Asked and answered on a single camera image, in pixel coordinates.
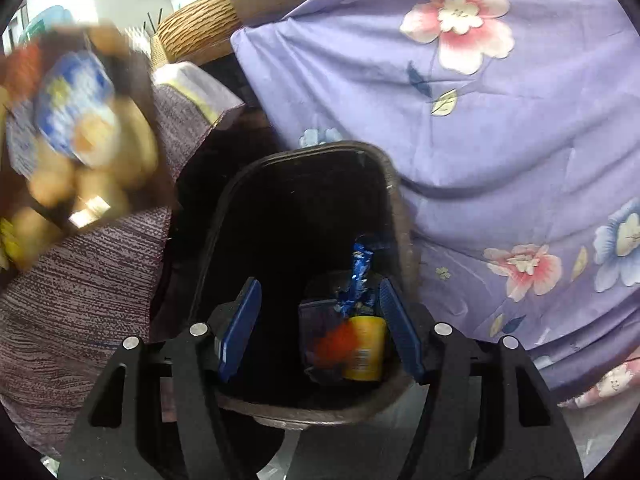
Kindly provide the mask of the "blue candy wrapper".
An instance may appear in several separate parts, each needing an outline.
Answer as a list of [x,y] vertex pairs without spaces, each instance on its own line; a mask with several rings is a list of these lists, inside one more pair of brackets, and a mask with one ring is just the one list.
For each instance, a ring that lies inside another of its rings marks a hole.
[[352,270],[348,284],[337,293],[334,310],[343,318],[355,315],[372,315],[374,312],[375,293],[368,284],[373,252],[361,243],[352,248]]

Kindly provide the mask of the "woven basket sink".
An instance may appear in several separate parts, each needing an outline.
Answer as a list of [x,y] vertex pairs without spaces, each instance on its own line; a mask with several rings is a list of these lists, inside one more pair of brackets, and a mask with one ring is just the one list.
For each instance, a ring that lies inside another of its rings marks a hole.
[[160,36],[169,63],[201,66],[232,53],[230,38],[242,23],[231,0],[195,0],[164,18]]

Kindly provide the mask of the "purple snack bag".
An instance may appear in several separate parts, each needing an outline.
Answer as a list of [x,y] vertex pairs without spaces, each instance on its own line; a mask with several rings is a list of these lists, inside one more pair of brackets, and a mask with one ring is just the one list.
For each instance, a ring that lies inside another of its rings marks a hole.
[[305,358],[311,365],[314,365],[309,359],[314,340],[346,321],[334,310],[335,307],[335,300],[306,301],[299,306],[300,340]]

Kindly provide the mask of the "black trash bin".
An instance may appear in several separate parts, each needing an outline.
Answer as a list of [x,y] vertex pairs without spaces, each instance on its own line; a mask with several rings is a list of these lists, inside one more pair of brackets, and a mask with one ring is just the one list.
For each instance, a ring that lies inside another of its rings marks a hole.
[[254,278],[262,306],[239,370],[214,388],[221,408],[269,425],[356,424],[409,388],[393,347],[376,382],[308,374],[299,307],[343,289],[357,240],[374,251],[372,278],[416,298],[410,223],[390,158],[363,142],[336,142],[252,162],[222,192],[201,261],[193,314],[207,318]]

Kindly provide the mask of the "beige utensil holder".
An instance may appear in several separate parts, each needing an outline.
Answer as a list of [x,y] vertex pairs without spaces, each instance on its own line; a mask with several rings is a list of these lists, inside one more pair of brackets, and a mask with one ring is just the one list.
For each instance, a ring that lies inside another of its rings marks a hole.
[[160,36],[154,35],[151,38],[150,47],[150,64],[152,70],[157,70],[158,68],[169,63],[168,56],[165,52],[162,42],[160,41]]

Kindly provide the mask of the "purple floral cloth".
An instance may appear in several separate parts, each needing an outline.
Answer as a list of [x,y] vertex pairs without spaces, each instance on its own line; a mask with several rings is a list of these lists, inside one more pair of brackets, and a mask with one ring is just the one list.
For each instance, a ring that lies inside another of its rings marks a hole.
[[306,0],[231,44],[289,148],[382,148],[431,314],[568,408],[639,383],[639,0]]

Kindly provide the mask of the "yellow cylindrical snack can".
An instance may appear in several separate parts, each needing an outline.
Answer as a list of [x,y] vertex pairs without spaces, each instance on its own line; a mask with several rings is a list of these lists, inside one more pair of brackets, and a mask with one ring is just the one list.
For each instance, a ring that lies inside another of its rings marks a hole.
[[348,324],[355,332],[356,346],[343,377],[356,382],[377,382],[382,375],[386,322],[378,316],[359,315],[350,318]]

